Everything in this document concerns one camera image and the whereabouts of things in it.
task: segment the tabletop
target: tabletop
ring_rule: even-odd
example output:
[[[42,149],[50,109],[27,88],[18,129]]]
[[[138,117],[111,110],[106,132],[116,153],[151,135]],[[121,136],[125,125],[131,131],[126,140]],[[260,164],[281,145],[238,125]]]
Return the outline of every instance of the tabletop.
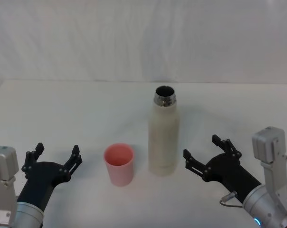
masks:
[[[83,163],[68,183],[57,186],[45,210],[47,228],[248,228],[243,209],[219,204],[228,191],[185,169],[187,148],[202,163],[222,151],[213,134],[230,138],[241,165],[264,183],[251,137],[267,126],[282,128],[287,143],[287,85],[173,83],[181,116],[179,162],[168,177],[148,171],[148,114],[163,83],[8,80],[0,88],[0,145],[26,151],[43,142],[39,161],[64,164],[74,144]],[[128,143],[135,151],[135,176],[126,187],[110,183],[105,148]],[[16,175],[16,194],[26,182]]]

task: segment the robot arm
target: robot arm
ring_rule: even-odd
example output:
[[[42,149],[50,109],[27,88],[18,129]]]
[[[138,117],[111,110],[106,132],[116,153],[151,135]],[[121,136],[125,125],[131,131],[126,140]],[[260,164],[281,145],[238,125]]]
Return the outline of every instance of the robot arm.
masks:
[[[265,185],[260,184],[241,167],[241,153],[229,139],[221,141],[216,135],[212,142],[224,153],[206,165],[196,161],[184,150],[186,168],[201,176],[205,182],[217,181],[229,191],[227,199],[236,197],[261,227],[287,228],[287,156],[284,131],[268,127],[253,136],[254,155],[264,167]]]
[[[77,145],[64,165],[37,162],[43,151],[43,144],[39,143],[35,151],[27,152],[22,171],[28,181],[16,202],[13,187],[14,175],[18,172],[16,151],[0,146],[0,228],[41,228],[43,211],[54,188],[70,181],[82,163]]]
[[[283,130],[268,127],[252,137],[253,152],[264,167],[265,186],[273,201],[287,213],[287,155]]]

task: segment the white bottle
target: white bottle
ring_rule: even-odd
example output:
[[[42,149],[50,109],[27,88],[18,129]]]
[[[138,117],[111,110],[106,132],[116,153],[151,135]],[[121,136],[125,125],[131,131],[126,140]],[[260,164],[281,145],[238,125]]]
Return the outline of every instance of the white bottle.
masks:
[[[158,176],[174,172],[177,163],[179,115],[174,89],[156,89],[149,118],[149,170]]]

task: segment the pink cup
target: pink cup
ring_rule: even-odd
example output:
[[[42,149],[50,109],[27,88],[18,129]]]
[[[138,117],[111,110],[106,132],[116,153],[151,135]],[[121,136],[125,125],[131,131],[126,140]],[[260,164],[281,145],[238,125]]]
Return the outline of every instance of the pink cup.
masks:
[[[133,179],[133,149],[124,143],[109,146],[104,153],[105,164],[112,184],[128,185]]]

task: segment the cup rim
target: cup rim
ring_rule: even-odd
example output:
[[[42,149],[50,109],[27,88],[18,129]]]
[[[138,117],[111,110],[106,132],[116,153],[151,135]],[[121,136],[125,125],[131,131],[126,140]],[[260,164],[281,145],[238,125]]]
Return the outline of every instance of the cup rim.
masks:
[[[123,165],[112,165],[112,164],[110,164],[110,163],[105,159],[106,153],[107,153],[110,149],[112,149],[113,147],[116,147],[116,146],[124,146],[124,147],[126,147],[127,149],[129,149],[129,150],[131,151],[132,157],[131,157],[130,161],[128,161],[126,164],[123,164]],[[105,161],[105,163],[106,163],[107,165],[112,166],[112,167],[124,167],[124,166],[127,166],[127,165],[129,165],[129,164],[133,161],[133,159],[134,159],[134,150],[133,150],[133,148],[132,148],[129,144],[126,144],[126,143],[123,143],[123,142],[114,143],[114,144],[108,146],[108,147],[106,148],[105,152],[104,152],[104,161]]]

